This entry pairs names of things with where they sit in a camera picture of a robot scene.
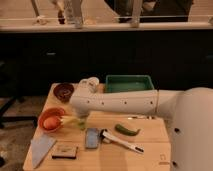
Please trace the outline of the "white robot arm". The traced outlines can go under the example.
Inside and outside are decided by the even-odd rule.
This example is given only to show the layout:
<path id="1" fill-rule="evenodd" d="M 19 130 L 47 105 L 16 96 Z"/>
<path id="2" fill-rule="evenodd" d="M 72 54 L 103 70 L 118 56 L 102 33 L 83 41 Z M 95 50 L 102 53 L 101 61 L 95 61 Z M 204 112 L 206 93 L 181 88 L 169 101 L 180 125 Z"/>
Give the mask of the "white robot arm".
<path id="1" fill-rule="evenodd" d="M 92 111 L 170 118 L 171 171 L 213 171 L 213 89 L 99 93 L 95 78 L 83 79 L 70 104 L 78 117 Z"/>

